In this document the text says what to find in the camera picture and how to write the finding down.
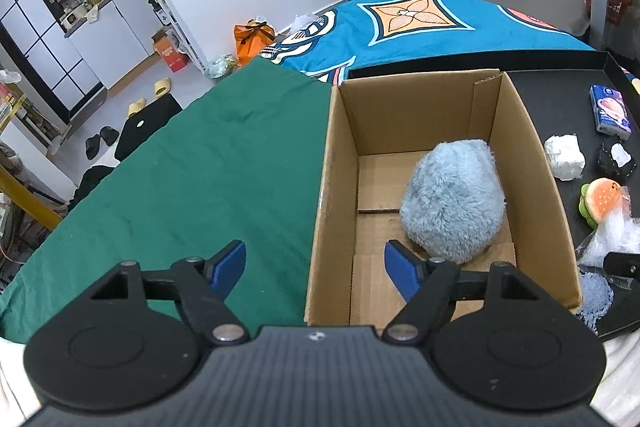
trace cardboard panel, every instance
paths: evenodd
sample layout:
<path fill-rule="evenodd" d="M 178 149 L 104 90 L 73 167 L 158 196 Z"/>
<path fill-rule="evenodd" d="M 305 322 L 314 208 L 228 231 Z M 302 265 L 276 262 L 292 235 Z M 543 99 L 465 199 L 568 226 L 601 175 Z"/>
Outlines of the cardboard panel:
<path fill-rule="evenodd" d="M 305 320 L 344 325 L 350 318 L 358 156 L 340 92 L 334 87 L 306 292 Z"/>
<path fill-rule="evenodd" d="M 428 254 L 406 237 L 397 212 L 358 214 L 356 226 L 356 251 L 353 258 L 353 282 L 351 290 L 351 324 L 374 325 L 385 328 L 404 307 L 405 302 L 389 279 L 385 270 L 384 249 L 386 242 L 397 239 L 423 259 Z M 489 271 L 491 263 L 507 261 L 516 264 L 509 221 L 505 219 L 500 232 L 484 253 L 462 266 L 464 270 Z M 465 301 L 456 306 L 454 318 L 479 310 L 482 301 Z"/>
<path fill-rule="evenodd" d="M 542 143 L 506 73 L 490 146 L 507 199 L 518 268 L 565 307 L 578 307 L 582 295 L 562 201 Z"/>
<path fill-rule="evenodd" d="M 339 89 L 360 156 L 433 149 L 466 139 L 474 84 L 498 70 L 409 73 L 345 82 Z"/>
<path fill-rule="evenodd" d="M 383 329 L 403 306 L 404 299 L 386 275 L 384 256 L 356 255 L 353 258 L 350 324 Z"/>
<path fill-rule="evenodd" d="M 468 138 L 489 142 L 491 129 L 494 127 L 495 107 L 498 105 L 501 83 L 501 74 L 475 83 Z"/>
<path fill-rule="evenodd" d="M 358 210 L 399 210 L 406 184 L 427 151 L 361 156 Z"/>

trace green cloth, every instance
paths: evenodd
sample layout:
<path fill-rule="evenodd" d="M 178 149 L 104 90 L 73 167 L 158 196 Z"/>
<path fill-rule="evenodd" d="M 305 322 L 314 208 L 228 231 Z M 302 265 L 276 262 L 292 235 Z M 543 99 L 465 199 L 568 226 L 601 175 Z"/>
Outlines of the green cloth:
<path fill-rule="evenodd" d="M 156 132 L 69 213 L 0 296 L 25 343 L 119 261 L 208 259 L 233 239 L 246 269 L 226 303 L 251 330 L 301 325 L 330 87 L 256 58 Z M 153 309 L 177 316 L 173 303 Z"/>

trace black tray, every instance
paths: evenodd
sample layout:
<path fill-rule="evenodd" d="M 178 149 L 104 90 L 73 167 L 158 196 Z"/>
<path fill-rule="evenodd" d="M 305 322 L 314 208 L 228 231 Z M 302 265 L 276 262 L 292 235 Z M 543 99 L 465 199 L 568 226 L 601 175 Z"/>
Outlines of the black tray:
<path fill-rule="evenodd" d="M 640 95 L 611 56 L 596 51 L 504 51 L 419 58 L 391 64 L 351 70 L 349 78 L 424 71 L 463 71 L 495 68 L 507 71 L 527 107 L 540 141 L 556 134 L 575 134 L 586 165 L 582 178 L 570 182 L 556 180 L 566 213 L 574 247 L 580 245 L 593 230 L 578 212 L 580 187 L 603 173 L 596 164 L 596 153 L 607 136 L 595 130 L 589 97 L 592 84 L 601 84 L 622 93 L 630 116 L 632 133 L 624 142 L 626 151 L 640 162 Z M 640 173 L 628 180 L 634 217 L 640 216 Z M 614 288 L 614 307 L 630 296 L 630 291 Z M 603 340 L 637 328 L 640 310 L 624 324 L 598 328 Z"/>

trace black slipper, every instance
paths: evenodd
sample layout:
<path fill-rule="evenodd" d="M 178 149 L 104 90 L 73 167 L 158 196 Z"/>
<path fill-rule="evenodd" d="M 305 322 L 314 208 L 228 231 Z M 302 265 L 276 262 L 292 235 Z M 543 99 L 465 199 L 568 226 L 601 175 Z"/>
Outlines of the black slipper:
<path fill-rule="evenodd" d="M 104 140 L 104 142 L 111 147 L 116 140 L 120 136 L 120 133 L 116 131 L 113 127 L 109 127 L 105 125 L 102 129 L 100 129 L 100 137 Z"/>
<path fill-rule="evenodd" d="M 100 151 L 100 135 L 95 134 L 91 138 L 87 138 L 84 142 L 84 151 L 86 152 L 86 158 L 93 160 Z"/>

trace plush ball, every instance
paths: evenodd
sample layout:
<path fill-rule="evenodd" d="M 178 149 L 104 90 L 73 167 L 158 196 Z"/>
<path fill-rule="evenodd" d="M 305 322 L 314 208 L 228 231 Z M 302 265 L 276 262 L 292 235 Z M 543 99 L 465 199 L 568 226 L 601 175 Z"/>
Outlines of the plush ball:
<path fill-rule="evenodd" d="M 409 238 L 457 264 L 492 243 L 503 216 L 504 193 L 483 140 L 436 146 L 418 162 L 400 206 Z"/>

